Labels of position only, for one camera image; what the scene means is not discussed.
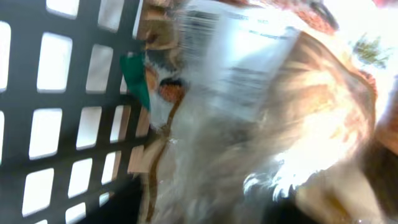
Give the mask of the white brown bread bag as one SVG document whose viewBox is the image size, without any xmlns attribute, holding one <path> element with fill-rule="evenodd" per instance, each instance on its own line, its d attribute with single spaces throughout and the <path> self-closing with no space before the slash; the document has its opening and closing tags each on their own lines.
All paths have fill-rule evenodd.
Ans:
<svg viewBox="0 0 398 224">
<path fill-rule="evenodd" d="M 396 223 L 397 35 L 371 1 L 182 1 L 146 17 L 142 223 Z"/>
</svg>

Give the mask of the green Nescafe coffee bag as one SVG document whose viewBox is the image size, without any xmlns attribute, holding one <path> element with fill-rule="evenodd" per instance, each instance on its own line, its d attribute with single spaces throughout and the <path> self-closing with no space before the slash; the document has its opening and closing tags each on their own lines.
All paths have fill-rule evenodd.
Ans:
<svg viewBox="0 0 398 224">
<path fill-rule="evenodd" d="M 122 55 L 119 63 L 127 90 L 140 104 L 150 111 L 150 97 L 146 81 L 144 52 Z"/>
</svg>

